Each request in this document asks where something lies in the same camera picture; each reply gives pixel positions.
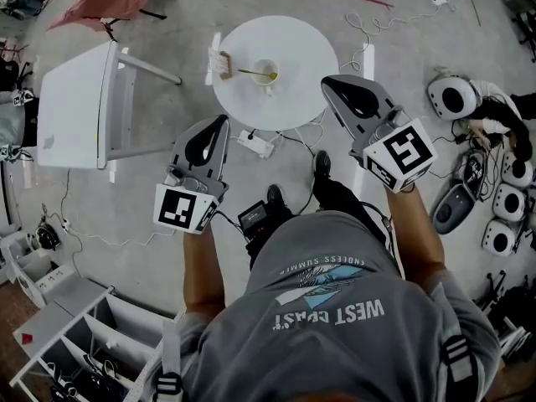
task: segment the black shoe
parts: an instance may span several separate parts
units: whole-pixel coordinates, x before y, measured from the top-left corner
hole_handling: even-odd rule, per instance
[[[315,157],[315,177],[329,177],[329,172],[332,169],[332,160],[326,151],[320,151]]]
[[[271,184],[266,194],[266,199],[269,204],[285,206],[285,200],[283,199],[283,192],[281,188],[276,184]]]

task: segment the rectangular white table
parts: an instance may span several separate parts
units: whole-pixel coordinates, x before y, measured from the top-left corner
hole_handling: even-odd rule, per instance
[[[119,63],[125,67],[118,69]],[[39,165],[102,169],[114,159],[171,150],[172,143],[130,147],[136,70],[175,85],[183,83],[176,75],[123,54],[115,41],[47,73],[39,101]]]

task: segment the concrete floor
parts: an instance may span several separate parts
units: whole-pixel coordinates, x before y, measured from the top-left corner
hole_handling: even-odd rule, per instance
[[[56,65],[108,40],[105,33],[70,25],[46,31],[48,26],[76,0],[53,0],[31,26],[24,43],[29,47],[25,59],[34,60],[34,88],[39,92],[43,75]],[[223,111],[212,87],[205,84],[206,49],[214,34],[223,37],[241,23],[265,15],[287,15],[299,18],[318,28],[331,42],[339,64],[350,60],[353,52],[363,46],[365,37],[345,20],[345,13],[357,11],[365,26],[374,31],[372,17],[384,23],[389,17],[407,18],[433,13],[430,0],[380,0],[394,5],[384,6],[363,0],[150,0],[148,9],[165,13],[159,21],[141,15],[130,22],[118,23],[115,36],[129,54],[181,75],[184,85],[175,88],[153,78],[137,78],[133,133],[135,142],[173,140],[194,122]],[[536,90],[536,73],[528,51],[518,44],[501,0],[475,0],[482,26],[479,27],[470,0],[449,0],[456,7],[447,7],[433,18],[424,18],[408,25],[395,23],[375,45],[375,79],[407,113],[419,117],[430,137],[450,135],[450,124],[440,121],[425,98],[425,85],[434,75],[434,67],[447,66],[463,70],[475,79],[497,83],[508,93],[524,94]],[[351,66],[342,69],[352,73]],[[332,175],[352,186],[355,161],[348,156],[351,139],[336,122],[330,111],[323,122],[325,136],[317,148],[328,150],[332,157]],[[233,135],[243,129],[232,122]],[[317,126],[301,130],[306,142],[319,136]],[[273,133],[262,132],[268,139]],[[447,174],[455,157],[463,150],[450,143],[437,142],[440,159],[433,171]],[[152,223],[155,183],[162,181],[167,154],[153,154],[117,161],[106,171],[70,172],[69,194],[64,201],[64,214],[72,226],[88,235],[102,235],[111,242],[147,241],[159,229]],[[21,162],[10,166],[14,192],[23,227],[32,231],[41,216],[41,203],[49,212],[59,212],[64,196],[67,172]],[[311,183],[311,157],[305,147],[284,142],[267,161],[231,142],[224,168],[224,180],[231,184],[222,210],[232,219],[241,211],[265,197],[270,183],[279,183],[286,201],[295,212],[307,201]],[[418,183],[427,207],[436,200],[444,185],[431,175]],[[383,189],[379,182],[366,175],[362,199],[373,202],[387,212]],[[317,208],[313,199],[306,212]],[[492,217],[491,202],[478,204],[457,230],[443,237],[446,261],[471,296],[482,291],[487,272],[504,269],[508,282],[517,283],[534,271],[534,252],[523,242],[517,255],[507,260],[494,258],[480,248],[482,233]],[[59,228],[55,219],[51,223]],[[249,275],[248,256],[241,235],[217,216],[213,221],[219,261],[224,274],[227,302],[243,293]],[[63,238],[58,261],[70,260],[80,247],[78,240]],[[175,312],[183,305],[182,236],[157,235],[149,245],[129,243],[110,246],[95,238],[81,237],[84,250],[76,255],[82,275],[120,293],[165,311]]]

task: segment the yellow spoon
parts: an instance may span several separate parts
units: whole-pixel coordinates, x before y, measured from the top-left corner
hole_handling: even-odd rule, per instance
[[[240,73],[246,73],[247,75],[259,75],[259,76],[268,76],[272,80],[277,79],[277,73],[270,73],[269,75],[266,73],[257,73],[256,71],[249,71],[249,70],[238,70]]]

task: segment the white table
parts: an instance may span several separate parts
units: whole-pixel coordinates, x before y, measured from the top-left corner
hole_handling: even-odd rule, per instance
[[[102,169],[114,159],[171,150],[172,143],[130,147],[136,70],[175,85],[183,83],[176,75],[123,54],[115,41],[47,73],[39,100],[39,165]]]
[[[338,74],[332,45],[313,26],[290,17],[263,17],[240,25],[219,46],[231,55],[232,75],[213,73],[214,93],[236,120],[255,129],[284,131],[316,118],[327,106],[320,81]],[[268,96],[249,75],[259,59],[271,59],[280,77]]]

